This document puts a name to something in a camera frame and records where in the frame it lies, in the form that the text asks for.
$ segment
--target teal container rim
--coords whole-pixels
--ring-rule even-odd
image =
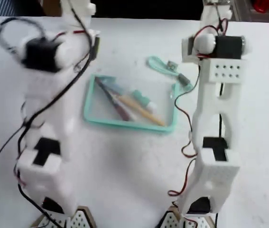
[[[165,127],[157,126],[157,125],[146,125],[146,124],[141,124],[141,123],[136,123],[136,122],[127,122],[123,120],[106,120],[106,119],[98,119],[98,118],[90,117],[89,109],[92,102],[95,77],[101,77],[101,76],[105,76],[105,75],[98,75],[98,74],[91,75],[88,93],[87,93],[84,108],[83,108],[83,117],[85,120],[89,122],[93,122],[93,123],[98,123],[98,124],[115,125],[115,126],[128,127],[128,128],[133,128],[133,129],[143,129],[143,130],[146,129],[146,130],[161,131],[161,132],[171,132],[174,130],[176,121],[177,121],[176,107],[173,108],[172,123],[169,126],[165,126]],[[174,84],[174,98],[178,96],[179,88],[180,88],[179,83],[178,82],[175,83]]]

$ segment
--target white table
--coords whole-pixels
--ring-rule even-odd
[[[57,18],[38,18],[47,29],[61,28]],[[98,63],[89,73],[168,80],[145,67],[145,58],[181,61],[181,38],[197,31],[199,22],[179,20],[93,19],[102,31]],[[28,28],[13,24],[7,37],[26,35]],[[229,35],[244,35],[253,47],[240,105],[242,168],[219,215],[220,228],[269,228],[269,24],[231,23]],[[186,75],[195,80],[189,67]],[[0,48],[0,147],[20,125],[19,109],[25,90],[24,75]],[[197,90],[182,98],[190,114]],[[172,199],[169,189],[180,189],[189,162],[180,153],[187,142],[188,123],[179,114],[173,133],[156,134],[106,128],[83,123],[79,134],[85,150],[73,163],[82,205],[92,211],[101,228],[154,227]],[[40,213],[17,190],[12,175],[17,138],[0,156],[0,227],[25,228]]]

